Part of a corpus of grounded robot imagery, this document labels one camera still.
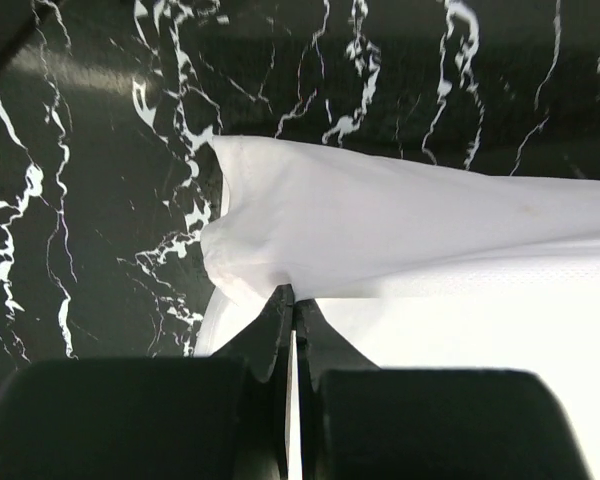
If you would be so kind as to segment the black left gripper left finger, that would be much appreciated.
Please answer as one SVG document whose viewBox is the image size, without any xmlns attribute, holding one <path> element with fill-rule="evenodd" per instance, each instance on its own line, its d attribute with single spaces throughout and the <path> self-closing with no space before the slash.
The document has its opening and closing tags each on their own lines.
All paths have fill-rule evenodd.
<svg viewBox="0 0 600 480">
<path fill-rule="evenodd" d="M 267 383 L 273 375 L 279 354 L 288 348 L 294 292 L 290 285 L 278 286 L 259 315 L 237 333 L 212 357 L 245 361 L 259 383 Z"/>
</svg>

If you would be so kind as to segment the white t shirt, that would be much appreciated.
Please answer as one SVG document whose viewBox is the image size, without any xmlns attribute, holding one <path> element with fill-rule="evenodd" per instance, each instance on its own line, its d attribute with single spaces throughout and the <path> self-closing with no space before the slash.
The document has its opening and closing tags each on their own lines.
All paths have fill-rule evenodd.
<svg viewBox="0 0 600 480">
<path fill-rule="evenodd" d="M 600 181 L 485 176 L 264 137 L 218 137 L 201 233 L 218 350 L 290 284 L 383 367 L 512 368 L 566 409 L 600 479 Z"/>
</svg>

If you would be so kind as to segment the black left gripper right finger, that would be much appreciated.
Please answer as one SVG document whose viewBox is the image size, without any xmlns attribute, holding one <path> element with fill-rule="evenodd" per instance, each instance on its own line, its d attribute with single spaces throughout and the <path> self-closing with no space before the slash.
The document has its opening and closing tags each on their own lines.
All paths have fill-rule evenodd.
<svg viewBox="0 0 600 480">
<path fill-rule="evenodd" d="M 377 371 L 379 366 L 346 340 L 324 317 L 317 302 L 294 305 L 302 475 L 318 479 L 323 450 L 319 384 L 328 371 Z"/>
</svg>

